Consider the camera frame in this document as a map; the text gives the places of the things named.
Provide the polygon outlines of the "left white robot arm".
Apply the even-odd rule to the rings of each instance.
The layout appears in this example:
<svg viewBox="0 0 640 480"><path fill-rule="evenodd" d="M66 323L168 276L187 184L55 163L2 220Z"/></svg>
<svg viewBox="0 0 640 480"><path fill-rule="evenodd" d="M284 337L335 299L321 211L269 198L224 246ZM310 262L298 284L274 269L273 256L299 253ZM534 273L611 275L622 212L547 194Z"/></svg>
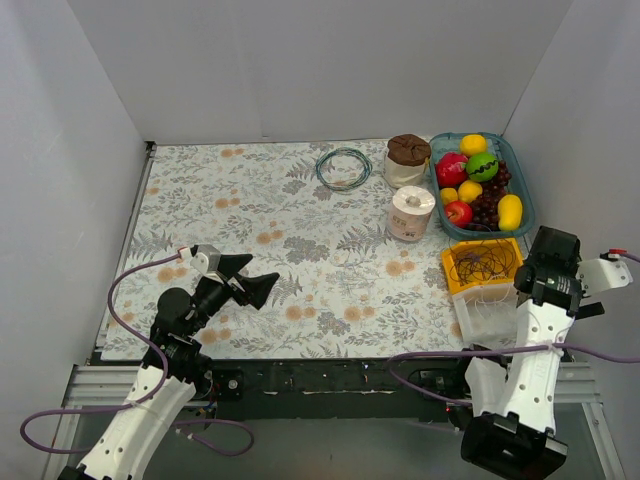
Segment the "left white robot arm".
<svg viewBox="0 0 640 480"><path fill-rule="evenodd" d="M165 290L156 304L148 346L135 380L97 443L77 466L66 466L62 479L140 479L161 440L183 407L212 399L218 387L211 360L201 354L195 334L220 309L234 301L261 309L279 279L276 272L242 275L250 254L224 255L200 245L182 249L178 258L190 262L200 279L194 292Z"/></svg>

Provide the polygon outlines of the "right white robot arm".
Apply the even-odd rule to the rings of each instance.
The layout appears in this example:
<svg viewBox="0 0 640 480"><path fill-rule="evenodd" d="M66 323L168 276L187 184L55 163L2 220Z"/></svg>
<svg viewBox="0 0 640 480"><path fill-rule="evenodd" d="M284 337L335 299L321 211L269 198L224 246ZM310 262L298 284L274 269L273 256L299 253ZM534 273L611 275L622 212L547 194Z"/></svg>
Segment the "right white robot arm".
<svg viewBox="0 0 640 480"><path fill-rule="evenodd" d="M478 352L452 373L454 389L472 397L461 457L503 479L545 479L566 461L568 447L555 437L554 395L561 344L583 298L579 262L577 236L541 227L514 278L511 363Z"/></svg>

